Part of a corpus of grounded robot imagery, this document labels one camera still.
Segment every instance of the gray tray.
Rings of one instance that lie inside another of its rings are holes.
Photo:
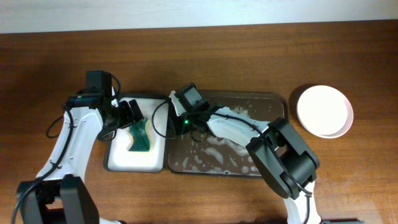
[[[221,103],[239,114],[248,114],[259,121],[273,121],[277,117],[288,119],[287,103],[274,93],[236,93],[200,91],[210,104]],[[193,133],[195,139],[205,135]],[[277,150],[283,154],[285,147]],[[165,151],[167,168],[178,174],[207,174],[217,176],[260,177],[246,148],[228,139],[208,136],[195,142],[190,134],[167,141]]]

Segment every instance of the brown table surface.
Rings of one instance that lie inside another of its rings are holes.
[[[311,135],[290,113],[321,162],[318,213],[398,222],[398,21],[364,21],[0,35],[0,223],[10,220],[19,182],[34,179],[52,152],[56,140],[44,133],[60,103],[96,69],[117,75],[123,91],[141,93],[168,95],[189,82],[287,99],[306,84],[339,89],[354,123],[338,139]],[[236,223],[287,216],[263,180],[108,172],[105,147],[95,142],[85,180],[101,217]]]

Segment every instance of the green sponge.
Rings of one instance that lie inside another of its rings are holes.
[[[149,152],[150,139],[147,133],[148,119],[142,119],[128,127],[129,133],[133,138],[133,143],[129,151],[131,152]]]

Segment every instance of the round white plate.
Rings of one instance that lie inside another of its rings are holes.
[[[347,97],[330,86],[313,86],[297,102],[297,116],[304,128],[321,138],[344,135],[354,120]]]

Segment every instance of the white wall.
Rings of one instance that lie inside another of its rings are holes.
[[[0,0],[0,32],[397,19],[398,0]]]

